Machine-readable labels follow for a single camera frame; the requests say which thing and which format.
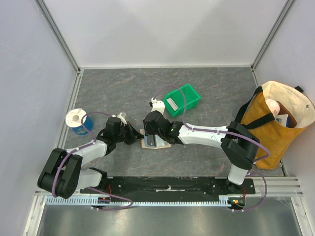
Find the beige leather card holder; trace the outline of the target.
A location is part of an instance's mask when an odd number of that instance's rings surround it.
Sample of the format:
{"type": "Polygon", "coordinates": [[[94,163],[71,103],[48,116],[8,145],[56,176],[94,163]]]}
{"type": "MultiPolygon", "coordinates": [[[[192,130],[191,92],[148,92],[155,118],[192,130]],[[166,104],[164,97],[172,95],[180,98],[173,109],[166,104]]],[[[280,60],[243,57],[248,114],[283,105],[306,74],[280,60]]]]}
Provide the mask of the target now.
{"type": "MultiPolygon", "coordinates": [[[[145,136],[143,129],[140,130],[140,133],[145,136]]],[[[146,149],[162,149],[162,148],[170,148],[171,147],[171,144],[169,144],[166,141],[163,141],[163,142],[157,142],[156,141],[156,143],[157,143],[157,147],[146,147],[145,146],[145,141],[144,141],[144,138],[143,138],[141,140],[141,147],[142,148],[146,148],[146,149]]]]}

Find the green plastic bin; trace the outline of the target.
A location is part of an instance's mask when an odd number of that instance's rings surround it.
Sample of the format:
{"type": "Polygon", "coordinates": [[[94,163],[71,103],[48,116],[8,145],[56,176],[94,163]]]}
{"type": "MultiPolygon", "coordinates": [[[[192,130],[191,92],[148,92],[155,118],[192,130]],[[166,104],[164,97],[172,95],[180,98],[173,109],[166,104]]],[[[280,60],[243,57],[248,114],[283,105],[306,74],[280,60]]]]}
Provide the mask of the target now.
{"type": "Polygon", "coordinates": [[[168,93],[163,99],[163,102],[165,104],[167,111],[173,118],[177,116],[181,116],[184,113],[185,106],[186,106],[186,111],[195,108],[198,105],[199,100],[201,99],[201,96],[197,93],[197,91],[192,87],[191,84],[186,84],[180,87],[180,90],[183,92],[185,96],[185,99],[186,99],[185,101],[184,101],[184,97],[182,93],[178,89],[168,93]],[[166,100],[170,97],[174,100],[174,102],[179,107],[177,111],[174,111],[170,107],[170,105],[167,103],[166,100]]]}

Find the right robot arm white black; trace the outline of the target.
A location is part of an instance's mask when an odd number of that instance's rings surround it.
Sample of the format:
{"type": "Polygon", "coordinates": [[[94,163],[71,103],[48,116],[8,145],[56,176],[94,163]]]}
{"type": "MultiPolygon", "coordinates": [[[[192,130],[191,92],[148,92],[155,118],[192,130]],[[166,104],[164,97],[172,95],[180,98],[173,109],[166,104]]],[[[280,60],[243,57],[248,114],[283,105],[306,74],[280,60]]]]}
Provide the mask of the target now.
{"type": "Polygon", "coordinates": [[[260,141],[243,125],[232,121],[228,126],[193,126],[182,121],[170,122],[159,111],[153,111],[143,120],[146,135],[158,135],[169,144],[198,144],[220,148],[231,162],[225,181],[230,193],[243,188],[247,172],[252,169],[260,141]]]}

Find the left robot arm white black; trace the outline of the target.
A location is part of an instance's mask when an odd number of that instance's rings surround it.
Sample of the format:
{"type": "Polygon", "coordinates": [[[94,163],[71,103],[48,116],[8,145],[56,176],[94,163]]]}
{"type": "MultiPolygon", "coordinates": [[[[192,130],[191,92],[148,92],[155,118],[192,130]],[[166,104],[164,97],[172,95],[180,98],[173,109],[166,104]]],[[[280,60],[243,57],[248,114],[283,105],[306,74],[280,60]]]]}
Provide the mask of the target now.
{"type": "Polygon", "coordinates": [[[118,117],[110,117],[96,139],[74,149],[55,148],[38,178],[37,186],[54,197],[68,199],[76,190],[92,187],[97,193],[108,189],[105,174],[96,168],[82,171],[86,163],[107,156],[118,143],[132,145],[142,140],[144,135],[132,127],[130,122],[122,122],[118,117]]]}

